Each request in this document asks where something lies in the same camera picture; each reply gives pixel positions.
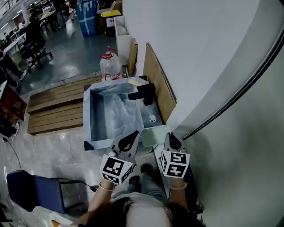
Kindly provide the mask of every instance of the plastic bottle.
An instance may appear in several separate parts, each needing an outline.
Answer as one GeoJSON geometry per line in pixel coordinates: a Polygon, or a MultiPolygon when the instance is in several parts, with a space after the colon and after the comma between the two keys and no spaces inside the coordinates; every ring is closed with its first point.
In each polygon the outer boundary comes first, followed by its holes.
{"type": "Polygon", "coordinates": [[[100,56],[101,61],[99,63],[103,79],[105,81],[120,79],[119,76],[122,73],[121,63],[118,59],[118,56],[110,51],[116,51],[116,49],[112,47],[108,47],[107,49],[108,51],[106,54],[100,56]]]}

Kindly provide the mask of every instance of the faucet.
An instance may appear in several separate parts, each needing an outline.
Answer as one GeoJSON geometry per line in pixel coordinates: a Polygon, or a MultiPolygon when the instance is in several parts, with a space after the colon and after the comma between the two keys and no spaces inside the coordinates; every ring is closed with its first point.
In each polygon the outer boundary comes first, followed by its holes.
{"type": "Polygon", "coordinates": [[[153,83],[145,84],[137,87],[138,92],[128,94],[129,100],[137,100],[143,98],[146,106],[153,103],[156,87],[153,83]]]}

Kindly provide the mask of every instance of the cardboard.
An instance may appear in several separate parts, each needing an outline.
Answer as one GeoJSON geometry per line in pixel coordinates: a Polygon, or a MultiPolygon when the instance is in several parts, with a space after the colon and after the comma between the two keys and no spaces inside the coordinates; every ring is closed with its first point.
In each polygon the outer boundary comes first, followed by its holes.
{"type": "Polygon", "coordinates": [[[156,87],[156,100],[160,109],[162,121],[165,123],[177,102],[166,75],[149,43],[146,43],[143,75],[156,87]]]}
{"type": "Polygon", "coordinates": [[[136,42],[134,38],[132,38],[131,43],[130,43],[130,51],[129,51],[129,59],[128,59],[128,72],[131,75],[134,74],[137,50],[138,50],[138,43],[136,42]]]}
{"type": "Polygon", "coordinates": [[[114,1],[111,5],[110,10],[119,10],[122,15],[122,1],[114,1]]]}

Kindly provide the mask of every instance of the wooden pallet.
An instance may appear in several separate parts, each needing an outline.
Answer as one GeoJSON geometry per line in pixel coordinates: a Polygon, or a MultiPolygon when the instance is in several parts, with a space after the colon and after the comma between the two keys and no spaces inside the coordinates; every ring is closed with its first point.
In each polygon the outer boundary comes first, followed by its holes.
{"type": "Polygon", "coordinates": [[[28,105],[28,133],[36,135],[83,126],[84,86],[98,82],[101,82],[101,77],[66,84],[33,95],[28,105]]]}
{"type": "Polygon", "coordinates": [[[101,77],[90,78],[32,95],[28,104],[28,113],[36,114],[57,107],[83,102],[84,86],[101,82],[101,77]]]}

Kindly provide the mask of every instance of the trash can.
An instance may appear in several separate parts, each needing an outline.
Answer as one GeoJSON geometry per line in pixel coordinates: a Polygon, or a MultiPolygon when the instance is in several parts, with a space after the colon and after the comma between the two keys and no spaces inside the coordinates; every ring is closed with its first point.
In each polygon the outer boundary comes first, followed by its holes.
{"type": "Polygon", "coordinates": [[[95,0],[77,5],[77,15],[84,37],[96,34],[96,13],[97,5],[95,0]]]}
{"type": "Polygon", "coordinates": [[[106,36],[115,36],[114,17],[120,16],[119,10],[110,10],[102,12],[101,16],[104,22],[106,36]]]}

